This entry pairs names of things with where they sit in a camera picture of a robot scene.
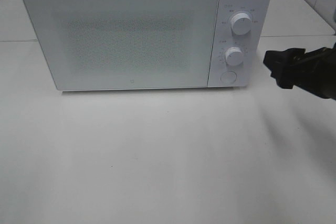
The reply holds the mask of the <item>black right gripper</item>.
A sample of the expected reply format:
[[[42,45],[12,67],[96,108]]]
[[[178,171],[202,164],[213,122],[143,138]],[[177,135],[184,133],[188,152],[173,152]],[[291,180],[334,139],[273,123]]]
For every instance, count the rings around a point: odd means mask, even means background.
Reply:
[[[297,86],[323,99],[335,99],[335,47],[323,47],[306,53],[303,48],[284,51],[268,50],[263,63],[271,70],[278,87],[292,89]],[[282,69],[293,62],[295,56],[303,58],[291,64],[294,84]]]

